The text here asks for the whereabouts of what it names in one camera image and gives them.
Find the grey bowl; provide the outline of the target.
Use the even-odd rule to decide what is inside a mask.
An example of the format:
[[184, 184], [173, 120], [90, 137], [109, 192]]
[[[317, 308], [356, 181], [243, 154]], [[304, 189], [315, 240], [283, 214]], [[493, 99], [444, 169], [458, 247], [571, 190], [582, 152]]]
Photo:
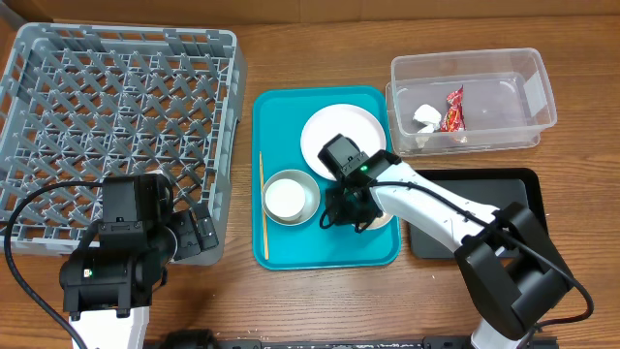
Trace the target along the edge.
[[264, 184], [263, 198], [264, 198], [267, 187], [273, 181], [277, 179], [283, 179], [283, 178], [295, 180], [303, 187], [305, 191], [305, 196], [306, 196], [305, 207], [303, 211], [301, 212], [301, 214], [297, 217], [297, 219], [292, 220], [292, 221], [283, 221], [273, 216], [267, 210], [266, 205], [265, 205], [265, 199], [264, 199], [266, 216], [270, 218], [272, 221], [280, 225], [284, 225], [284, 226], [301, 225], [305, 223], [306, 221], [310, 220], [317, 212], [320, 202], [321, 202], [320, 188], [316, 180], [310, 174], [307, 174], [306, 172], [303, 172], [301, 170], [283, 170], [283, 171], [280, 171], [274, 174]]

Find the white cup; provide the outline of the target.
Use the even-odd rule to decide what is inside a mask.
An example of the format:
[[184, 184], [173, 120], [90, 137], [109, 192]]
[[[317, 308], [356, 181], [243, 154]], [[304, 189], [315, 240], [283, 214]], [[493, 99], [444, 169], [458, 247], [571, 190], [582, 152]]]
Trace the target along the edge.
[[297, 219], [306, 202], [303, 187], [297, 181], [288, 178], [273, 181], [267, 187], [264, 198], [267, 210], [283, 221]]

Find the white napkin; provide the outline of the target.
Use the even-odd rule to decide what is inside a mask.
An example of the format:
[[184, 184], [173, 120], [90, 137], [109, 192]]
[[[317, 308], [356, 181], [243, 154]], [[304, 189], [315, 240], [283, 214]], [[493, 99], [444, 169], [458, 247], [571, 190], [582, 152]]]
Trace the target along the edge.
[[442, 115], [430, 105], [421, 105], [414, 113], [413, 120], [422, 124], [419, 133], [434, 133], [440, 127]]

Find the red snack wrapper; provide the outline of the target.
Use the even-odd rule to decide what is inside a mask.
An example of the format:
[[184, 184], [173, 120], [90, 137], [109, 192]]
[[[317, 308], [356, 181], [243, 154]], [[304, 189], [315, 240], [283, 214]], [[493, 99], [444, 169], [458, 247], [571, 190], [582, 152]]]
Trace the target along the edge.
[[449, 108], [440, 124], [441, 132], [459, 132], [466, 130], [462, 106], [463, 96], [463, 85], [461, 85], [459, 89], [451, 92], [447, 96], [447, 103], [449, 105]]

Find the small pink plate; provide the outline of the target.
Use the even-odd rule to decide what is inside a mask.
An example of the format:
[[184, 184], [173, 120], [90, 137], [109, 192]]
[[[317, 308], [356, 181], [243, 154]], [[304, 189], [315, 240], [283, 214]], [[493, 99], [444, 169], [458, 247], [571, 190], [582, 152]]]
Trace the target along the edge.
[[368, 230], [377, 230], [384, 227], [393, 218], [391, 214], [383, 212], [380, 216], [377, 216], [372, 223], [367, 227]]

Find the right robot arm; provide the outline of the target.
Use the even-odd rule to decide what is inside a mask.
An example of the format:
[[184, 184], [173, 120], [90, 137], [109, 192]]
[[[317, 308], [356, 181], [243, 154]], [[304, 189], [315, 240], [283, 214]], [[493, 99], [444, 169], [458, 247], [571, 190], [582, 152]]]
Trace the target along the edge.
[[544, 314], [573, 287], [566, 262], [537, 216], [460, 197], [385, 150], [369, 156], [337, 135], [319, 153], [338, 185], [320, 225], [354, 224], [358, 232], [382, 212], [433, 237], [454, 256], [481, 316], [474, 348], [523, 348]]

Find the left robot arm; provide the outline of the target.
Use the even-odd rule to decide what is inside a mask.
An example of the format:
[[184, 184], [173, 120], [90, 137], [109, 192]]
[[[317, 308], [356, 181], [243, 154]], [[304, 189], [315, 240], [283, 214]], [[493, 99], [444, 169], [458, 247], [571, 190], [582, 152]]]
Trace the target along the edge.
[[209, 217], [176, 210], [171, 181], [149, 173], [107, 177], [103, 213], [63, 264], [60, 286], [76, 348], [141, 348], [154, 292], [168, 265], [218, 244]]

